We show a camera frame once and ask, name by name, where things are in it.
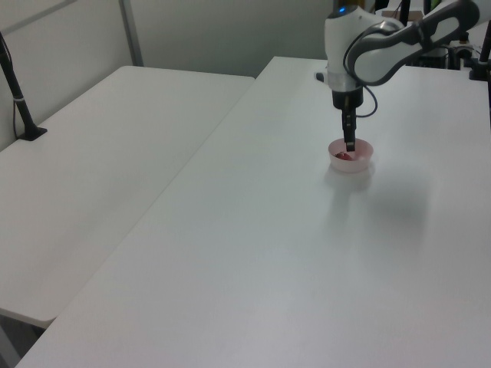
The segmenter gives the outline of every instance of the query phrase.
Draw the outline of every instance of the red object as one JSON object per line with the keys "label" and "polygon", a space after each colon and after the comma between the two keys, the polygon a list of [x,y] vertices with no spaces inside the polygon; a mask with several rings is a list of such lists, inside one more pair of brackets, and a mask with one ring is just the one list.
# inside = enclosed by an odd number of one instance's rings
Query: red object
{"label": "red object", "polygon": [[348,155],[346,152],[336,153],[334,155],[334,157],[336,157],[338,159],[344,159],[346,161],[353,161],[353,157],[351,157],[350,155]]}

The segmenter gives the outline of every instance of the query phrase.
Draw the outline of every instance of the white table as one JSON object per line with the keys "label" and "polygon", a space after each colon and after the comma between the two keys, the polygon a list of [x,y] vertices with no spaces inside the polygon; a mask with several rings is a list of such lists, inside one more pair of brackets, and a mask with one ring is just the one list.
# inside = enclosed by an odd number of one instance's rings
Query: white table
{"label": "white table", "polygon": [[275,58],[19,368],[486,366],[486,84],[403,68],[346,175],[324,66]]}
{"label": "white table", "polygon": [[0,314],[46,327],[253,79],[123,67],[0,153]]}

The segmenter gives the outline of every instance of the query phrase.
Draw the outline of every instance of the wire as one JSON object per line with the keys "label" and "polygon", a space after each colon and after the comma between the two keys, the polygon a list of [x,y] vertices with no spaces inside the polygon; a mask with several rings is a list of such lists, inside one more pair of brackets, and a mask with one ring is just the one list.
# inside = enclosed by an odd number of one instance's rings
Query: wire
{"label": "wire", "polygon": [[394,10],[394,13],[392,13],[392,15],[390,16],[391,18],[397,18],[397,12],[399,11],[401,6],[402,6],[402,2],[400,2],[396,10]]}
{"label": "wire", "polygon": [[351,44],[349,45],[348,49],[346,50],[346,52],[344,53],[344,57],[343,57],[343,67],[344,69],[346,70],[346,73],[348,73],[348,75],[350,77],[352,77],[353,79],[355,79],[365,90],[367,90],[367,92],[372,96],[372,98],[374,99],[374,102],[375,102],[375,107],[374,109],[372,110],[371,113],[368,113],[366,115],[357,115],[356,117],[359,117],[361,119],[365,118],[365,117],[371,117],[372,115],[374,115],[377,110],[378,110],[378,101],[377,101],[377,98],[375,97],[375,94],[371,91],[370,88],[368,88],[368,86],[360,79],[358,78],[356,75],[352,74],[349,70],[348,70],[348,66],[346,65],[346,58],[348,57],[348,54],[351,50],[351,48],[354,46],[354,44],[364,36],[364,32],[361,32],[354,40],[353,42],[351,42]]}
{"label": "wire", "polygon": [[[7,43],[5,42],[5,39],[3,38],[3,34],[0,32],[0,42],[3,44],[3,47],[5,48],[5,50],[7,51],[7,55],[8,55],[8,61],[10,61],[10,65],[14,65],[14,63],[12,62],[12,55],[10,54],[10,50],[8,49],[8,46],[7,46]],[[15,126],[15,113],[16,113],[16,109],[15,109],[15,100],[12,101],[12,127],[14,128],[14,136],[15,136],[15,139],[18,140],[18,136],[17,136],[17,128]]]}
{"label": "wire", "polygon": [[0,41],[2,42],[3,47],[4,47],[4,48],[5,48],[5,50],[7,51],[8,60],[10,61],[10,64],[13,64],[13,63],[12,63],[12,55],[10,55],[10,50],[8,49],[7,43],[5,42],[5,39],[3,38],[3,35],[2,35],[2,33],[1,33],[1,32],[0,32]]}
{"label": "wire", "polygon": [[15,127],[15,101],[12,101],[14,103],[14,112],[12,113],[14,119],[12,120],[12,125],[14,126],[14,136],[15,136],[15,139],[18,140],[18,136],[17,136],[17,129]]}

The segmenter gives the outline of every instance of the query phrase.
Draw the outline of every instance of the pink bowl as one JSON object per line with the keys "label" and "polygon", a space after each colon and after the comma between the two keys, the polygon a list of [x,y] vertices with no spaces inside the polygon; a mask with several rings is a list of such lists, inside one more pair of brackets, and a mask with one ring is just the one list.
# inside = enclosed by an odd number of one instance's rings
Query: pink bowl
{"label": "pink bowl", "polygon": [[[359,139],[356,139],[354,147],[354,152],[347,152],[346,144],[342,138],[332,142],[328,148],[332,167],[343,173],[359,173],[368,168],[371,155],[374,153],[374,148],[369,142]],[[336,155],[341,152],[347,153],[352,160],[337,158]]]}

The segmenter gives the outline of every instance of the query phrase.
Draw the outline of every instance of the floor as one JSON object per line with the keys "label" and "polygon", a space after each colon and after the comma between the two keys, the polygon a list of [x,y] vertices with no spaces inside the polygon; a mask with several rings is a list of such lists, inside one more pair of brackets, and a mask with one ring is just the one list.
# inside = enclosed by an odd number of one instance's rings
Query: floor
{"label": "floor", "polygon": [[0,368],[14,368],[44,330],[0,316]]}

